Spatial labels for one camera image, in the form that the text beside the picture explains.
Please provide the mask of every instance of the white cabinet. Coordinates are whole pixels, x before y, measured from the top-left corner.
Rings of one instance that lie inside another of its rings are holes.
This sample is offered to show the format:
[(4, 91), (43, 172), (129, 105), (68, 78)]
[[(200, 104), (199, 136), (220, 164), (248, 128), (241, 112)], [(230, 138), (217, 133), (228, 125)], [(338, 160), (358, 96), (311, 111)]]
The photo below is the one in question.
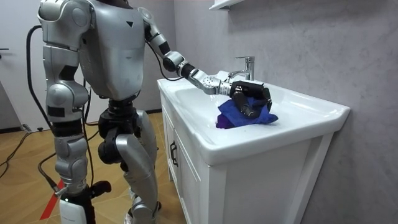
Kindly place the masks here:
[(169, 171), (188, 224), (300, 223), (308, 158), (331, 134), (209, 166), (193, 140), (197, 133), (184, 131), (186, 121), (161, 98)]
[(164, 125), (164, 139), (165, 139), (165, 149), (167, 155), (167, 164), (169, 167), (169, 178), (170, 181), (174, 181), (175, 188), (178, 194), (180, 194), (179, 187), (179, 177), (180, 169), (178, 168), (178, 161), (180, 157), (179, 147), (177, 146), (176, 140), (174, 139), (174, 127), (171, 120), (163, 109), (163, 125)]
[(177, 143), (180, 149), (180, 197), (185, 217), (188, 224), (200, 223), (200, 178), (178, 135)]

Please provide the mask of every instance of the cabinet handle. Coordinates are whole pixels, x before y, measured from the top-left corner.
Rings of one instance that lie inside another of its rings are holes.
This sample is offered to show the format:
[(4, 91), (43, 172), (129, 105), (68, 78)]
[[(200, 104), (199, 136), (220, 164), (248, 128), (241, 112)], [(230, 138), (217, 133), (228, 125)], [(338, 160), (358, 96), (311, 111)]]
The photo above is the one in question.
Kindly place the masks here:
[(177, 150), (177, 146), (175, 145), (175, 141), (173, 141), (173, 143), (170, 145), (170, 153), (171, 153), (171, 157), (173, 160), (173, 164), (178, 167), (177, 158), (175, 158), (175, 156), (174, 156), (174, 151), (176, 151), (176, 150)]
[(175, 146), (175, 141), (173, 141), (173, 143), (170, 144), (170, 155), (173, 154), (173, 152), (172, 152), (173, 146)]

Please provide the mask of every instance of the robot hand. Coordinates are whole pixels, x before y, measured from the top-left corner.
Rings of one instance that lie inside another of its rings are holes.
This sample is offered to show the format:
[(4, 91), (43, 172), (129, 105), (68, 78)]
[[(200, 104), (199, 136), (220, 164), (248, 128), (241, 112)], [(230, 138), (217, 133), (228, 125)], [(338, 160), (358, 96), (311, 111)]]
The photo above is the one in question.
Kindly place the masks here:
[[(235, 102), (240, 112), (248, 118), (258, 118), (264, 106), (267, 106), (268, 111), (271, 110), (271, 94), (269, 89), (264, 87), (263, 84), (244, 81), (232, 82), (229, 97)], [(248, 97), (253, 97), (257, 102), (251, 106), (248, 102)]]

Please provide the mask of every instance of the blue cloth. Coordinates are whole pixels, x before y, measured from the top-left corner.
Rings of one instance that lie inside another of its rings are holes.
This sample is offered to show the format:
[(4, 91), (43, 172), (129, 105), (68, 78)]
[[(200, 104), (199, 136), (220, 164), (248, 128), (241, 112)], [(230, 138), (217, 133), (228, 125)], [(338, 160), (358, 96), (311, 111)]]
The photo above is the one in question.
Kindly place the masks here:
[[(254, 98), (248, 98), (248, 102), (250, 106), (256, 104), (258, 100)], [(278, 117), (274, 114), (270, 114), (266, 106), (263, 106), (261, 109), (261, 114), (256, 119), (249, 119), (245, 115), (243, 115), (235, 106), (235, 102), (233, 100), (228, 100), (218, 107), (221, 111), (221, 115), (218, 116), (217, 128), (232, 128), (232, 127), (240, 127), (249, 124), (269, 124), (278, 120)]]

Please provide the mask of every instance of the black wire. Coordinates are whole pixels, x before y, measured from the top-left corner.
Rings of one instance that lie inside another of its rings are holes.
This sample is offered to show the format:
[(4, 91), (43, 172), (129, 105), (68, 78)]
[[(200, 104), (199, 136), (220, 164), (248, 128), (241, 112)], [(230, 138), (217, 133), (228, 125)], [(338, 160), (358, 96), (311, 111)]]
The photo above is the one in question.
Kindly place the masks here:
[[(83, 79), (83, 86), (86, 88), (86, 80), (85, 80), (85, 79)], [(87, 104), (86, 113), (85, 113), (85, 106), (83, 105), (83, 107), (82, 107), (82, 111), (81, 111), (81, 116), (82, 116), (81, 122), (82, 122), (82, 125), (83, 125), (83, 134), (84, 134), (85, 139), (86, 139), (86, 141), (87, 141), (87, 151), (88, 151), (88, 158), (89, 158), (89, 160), (90, 160), (90, 169), (91, 169), (91, 184), (90, 184), (90, 187), (92, 187), (93, 184), (94, 184), (93, 156), (91, 155), (90, 144), (88, 144), (87, 130), (86, 130), (86, 120), (87, 120), (87, 117), (86, 117), (86, 116), (88, 116), (88, 112), (89, 112), (89, 110), (90, 110), (91, 91), (90, 91), (89, 96), (90, 96), (90, 97), (88, 98), (88, 104)]]
[(0, 164), (0, 167), (3, 166), (4, 164), (6, 165), (6, 169), (5, 169), (4, 172), (0, 175), (0, 179), (1, 179), (1, 177), (4, 176), (4, 174), (6, 174), (8, 168), (9, 168), (9, 163), (8, 163), (8, 162), (15, 156), (15, 154), (16, 154), (17, 151), (18, 151), (18, 149), (19, 149), (20, 146), (22, 145), (22, 143), (24, 143), (26, 137), (29, 136), (30, 134), (31, 134), (31, 133), (26, 133), (26, 134), (24, 135), (24, 137), (22, 137), (22, 139), (19, 141), (18, 146), (13, 150), (13, 152), (12, 152), (9, 156), (7, 156), (7, 159), (6, 159), (3, 163)]
[(90, 137), (90, 138), (87, 139), (87, 141), (92, 140), (99, 132), (100, 132), (100, 131), (95, 132), (95, 133), (92, 135), (92, 137)]
[(55, 156), (56, 153), (53, 153), (49, 156), (47, 156), (45, 159), (43, 159), (42, 161), (39, 162), (39, 164), (37, 165), (37, 169), (39, 170), (39, 172), (44, 176), (44, 178), (46, 179), (46, 181), (50, 184), (51, 188), (54, 189), (54, 191), (57, 191), (57, 184), (54, 182), (54, 180), (51, 179), (51, 177), (49, 177), (43, 170), (42, 165), (45, 161), (49, 160), (50, 158), (52, 158), (53, 156)]
[(37, 107), (39, 108), (40, 112), (43, 115), (43, 118), (45, 120), (45, 122), (47, 123), (47, 125), (49, 126), (49, 128), (52, 130), (52, 125), (47, 117), (47, 115), (45, 114), (45, 111), (43, 110), (42, 105), (40, 104), (40, 101), (37, 99), (35, 91), (33, 89), (33, 84), (32, 84), (32, 68), (30, 66), (30, 40), (32, 39), (32, 34), (35, 32), (35, 30), (41, 28), (42, 26), (37, 25), (37, 26), (33, 26), (33, 28), (31, 28), (31, 30), (28, 32), (27, 34), (27, 38), (26, 38), (26, 65), (27, 65), (27, 84), (29, 87), (29, 91), (30, 94), (33, 97), (33, 100), (35, 101)]
[(150, 49), (151, 49), (151, 50), (153, 51), (153, 53), (155, 54), (157, 63), (159, 64), (160, 72), (161, 72), (162, 76), (163, 76), (166, 80), (168, 80), (168, 81), (173, 81), (173, 82), (174, 82), (174, 81), (178, 81), (178, 80), (180, 80), (180, 79), (183, 78), (183, 77), (176, 78), (176, 79), (169, 79), (169, 78), (167, 78), (167, 77), (164, 75), (164, 73), (163, 73), (162, 64), (161, 64), (161, 62), (160, 62), (160, 60), (159, 60), (159, 58), (158, 58), (158, 56), (157, 56), (157, 54), (156, 54), (154, 48), (148, 43), (148, 41), (146, 41), (146, 43), (148, 44), (148, 46), (150, 47)]
[[(86, 87), (86, 80), (85, 80), (85, 79), (83, 79), (83, 86)], [(89, 111), (90, 111), (90, 106), (91, 106), (91, 96), (92, 96), (92, 92), (93, 92), (93, 89), (92, 89), (92, 87), (90, 86), (90, 92), (89, 92), (89, 94), (88, 94), (87, 109), (86, 109), (86, 112), (85, 112), (85, 124), (86, 124), (87, 126), (98, 126), (98, 123), (87, 123), (88, 113), (89, 113)]]

